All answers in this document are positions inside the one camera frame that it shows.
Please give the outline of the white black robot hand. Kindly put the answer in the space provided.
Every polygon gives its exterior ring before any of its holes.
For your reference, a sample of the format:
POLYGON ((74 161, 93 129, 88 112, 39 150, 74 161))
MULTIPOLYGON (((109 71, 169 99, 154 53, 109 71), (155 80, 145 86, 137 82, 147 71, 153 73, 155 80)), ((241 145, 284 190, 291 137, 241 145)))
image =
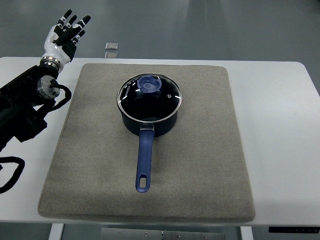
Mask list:
POLYGON ((75 56, 78 42, 85 34, 84 28, 90 20, 89 15, 77 20, 77 16, 72 15, 72 10, 67 10, 50 29, 44 43, 43 57, 53 57, 62 65, 70 63, 75 56))

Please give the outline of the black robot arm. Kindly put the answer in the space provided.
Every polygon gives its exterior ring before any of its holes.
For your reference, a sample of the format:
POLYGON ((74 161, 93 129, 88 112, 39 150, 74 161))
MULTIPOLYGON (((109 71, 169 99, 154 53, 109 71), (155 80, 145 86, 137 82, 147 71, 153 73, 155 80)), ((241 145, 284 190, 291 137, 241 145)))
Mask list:
POLYGON ((33 139, 47 127, 45 116, 72 98, 69 88, 57 82, 63 63, 45 56, 0 88, 0 148, 16 138, 33 139))

